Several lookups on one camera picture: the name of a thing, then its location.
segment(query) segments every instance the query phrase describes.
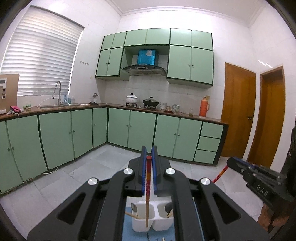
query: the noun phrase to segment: window blind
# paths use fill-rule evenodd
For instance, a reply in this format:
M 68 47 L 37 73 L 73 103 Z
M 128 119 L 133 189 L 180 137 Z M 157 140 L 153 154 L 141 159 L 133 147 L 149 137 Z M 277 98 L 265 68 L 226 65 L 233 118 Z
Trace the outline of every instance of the window blind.
M 17 95 L 52 95 L 56 82 L 68 94 L 83 27 L 54 13 L 29 7 L 7 46 L 1 74 L 20 74 Z

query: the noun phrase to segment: spoon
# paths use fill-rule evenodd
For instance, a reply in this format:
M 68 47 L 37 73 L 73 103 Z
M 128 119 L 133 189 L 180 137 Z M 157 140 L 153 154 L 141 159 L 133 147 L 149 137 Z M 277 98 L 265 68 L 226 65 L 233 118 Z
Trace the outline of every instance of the spoon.
M 138 208 L 134 203 L 131 203 L 131 209 L 137 214 L 138 216 Z
M 172 202 L 169 202 L 165 205 L 165 211 L 168 213 L 168 215 L 170 214 L 171 210 L 173 209 L 173 204 Z

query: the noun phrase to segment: doorway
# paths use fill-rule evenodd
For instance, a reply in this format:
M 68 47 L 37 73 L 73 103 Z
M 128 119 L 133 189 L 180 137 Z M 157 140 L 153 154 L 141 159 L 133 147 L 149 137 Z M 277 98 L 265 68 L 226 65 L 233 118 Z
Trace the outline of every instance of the doorway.
M 225 63 L 225 90 L 221 120 L 229 124 L 221 156 L 242 158 L 247 147 L 256 98 L 256 74 Z
M 259 116 L 247 161 L 270 167 L 274 159 L 285 115 L 284 69 L 279 67 L 261 74 Z

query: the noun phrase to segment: blue mat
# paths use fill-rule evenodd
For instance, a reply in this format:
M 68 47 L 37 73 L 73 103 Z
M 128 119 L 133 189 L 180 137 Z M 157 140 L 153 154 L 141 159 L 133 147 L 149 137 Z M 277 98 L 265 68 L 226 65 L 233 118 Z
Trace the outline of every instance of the blue mat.
M 126 211 L 131 213 L 131 208 L 127 207 Z M 162 241 L 162 238 L 165 238 L 165 241 L 175 241 L 174 224 L 168 230 L 158 232 L 151 226 L 148 235 L 150 241 L 156 241 L 157 238 L 159 241 Z M 132 217 L 127 215 L 124 216 L 122 241 L 147 241 L 147 233 L 135 232 L 132 227 Z

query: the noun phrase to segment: countertop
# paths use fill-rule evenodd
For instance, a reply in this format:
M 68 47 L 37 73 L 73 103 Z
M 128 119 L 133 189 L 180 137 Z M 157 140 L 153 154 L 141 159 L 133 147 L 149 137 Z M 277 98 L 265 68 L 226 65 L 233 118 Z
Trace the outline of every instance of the countertop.
M 178 113 L 178 114 L 173 114 L 173 113 L 167 113 L 161 110 L 152 110 L 152 109 L 144 109 L 144 108 L 135 108 L 135 107 L 127 107 L 124 106 L 123 104 L 109 104 L 109 103 L 104 103 L 104 104 L 99 104 L 97 105 L 80 105 L 80 106 L 65 106 L 65 107 L 58 107 L 58 108 L 51 108 L 51 109 L 41 109 L 37 106 L 32 107 L 30 110 L 25 110 L 24 112 L 20 113 L 19 115 L 6 115 L 2 114 L 0 115 L 0 121 L 7 121 L 15 118 L 20 118 L 20 117 L 25 117 L 25 116 L 31 116 L 31 115 L 38 115 L 38 114 L 47 114 L 47 113 L 53 113 L 53 112 L 64 112 L 64 111 L 71 111 L 71 110 L 83 110 L 83 109 L 91 109 L 91 108 L 102 108 L 102 107 L 112 107 L 112 108 L 117 108 L 117 109 L 124 109 L 124 110 L 135 110 L 135 111 L 142 111 L 142 112 L 148 112 L 148 113 L 155 113 L 155 114 L 161 114 L 161 115 L 169 115 L 169 116 L 174 116 L 174 117 L 182 117 L 186 119 L 192 119 L 192 120 L 199 120 L 199 121 L 206 121 L 206 122 L 212 122 L 212 123 L 217 123 L 217 124 L 226 124 L 228 123 L 221 121 L 219 119 L 214 119 L 214 118 L 200 118 L 198 115 L 193 115 L 193 117 L 190 117 L 186 113 Z

